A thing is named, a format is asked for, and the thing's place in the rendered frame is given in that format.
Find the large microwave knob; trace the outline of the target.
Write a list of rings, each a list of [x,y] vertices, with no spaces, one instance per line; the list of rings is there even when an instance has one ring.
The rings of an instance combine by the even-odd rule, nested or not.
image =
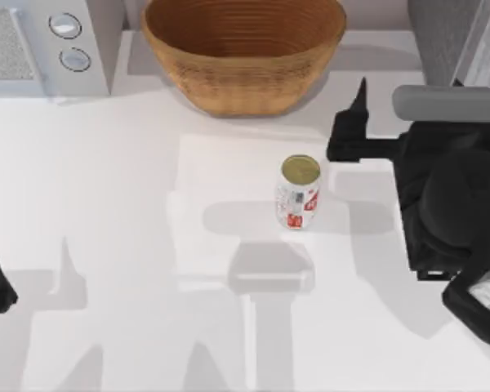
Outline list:
[[[50,30],[62,39],[72,40],[82,33],[82,24],[80,20],[69,13],[60,13],[52,15],[48,19]]]

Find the red and white can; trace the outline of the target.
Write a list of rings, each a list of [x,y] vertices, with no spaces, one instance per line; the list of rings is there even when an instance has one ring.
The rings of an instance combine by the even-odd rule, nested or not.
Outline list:
[[[288,229],[304,229],[314,218],[321,181],[321,167],[309,155],[294,154],[280,167],[275,191],[276,216]]]

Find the small microwave knob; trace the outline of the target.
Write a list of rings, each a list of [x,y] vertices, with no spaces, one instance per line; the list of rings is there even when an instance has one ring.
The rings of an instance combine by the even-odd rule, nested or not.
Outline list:
[[[75,73],[87,71],[91,67],[91,57],[82,49],[71,47],[64,49],[59,54],[61,65]]]

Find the pale microwave oven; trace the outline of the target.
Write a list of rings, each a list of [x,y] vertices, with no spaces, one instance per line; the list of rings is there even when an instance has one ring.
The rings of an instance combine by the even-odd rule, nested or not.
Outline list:
[[[111,92],[126,17],[123,0],[0,0],[0,5],[25,12],[29,41],[40,70],[41,82],[0,82],[0,98],[83,98]],[[52,15],[69,13],[82,24],[75,39],[58,38],[49,28]],[[81,73],[64,68],[62,50],[77,47],[91,57],[91,67]]]

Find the microwave door with mesh window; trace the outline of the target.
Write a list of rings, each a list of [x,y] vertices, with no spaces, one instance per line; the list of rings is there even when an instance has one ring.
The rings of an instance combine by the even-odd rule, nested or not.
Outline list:
[[[41,82],[25,10],[0,5],[0,82]]]

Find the brown woven basket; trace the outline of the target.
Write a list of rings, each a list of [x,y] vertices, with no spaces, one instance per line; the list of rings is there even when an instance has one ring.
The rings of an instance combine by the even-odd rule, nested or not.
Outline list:
[[[196,108],[274,116],[321,77],[346,21],[339,0],[149,0],[141,30]]]

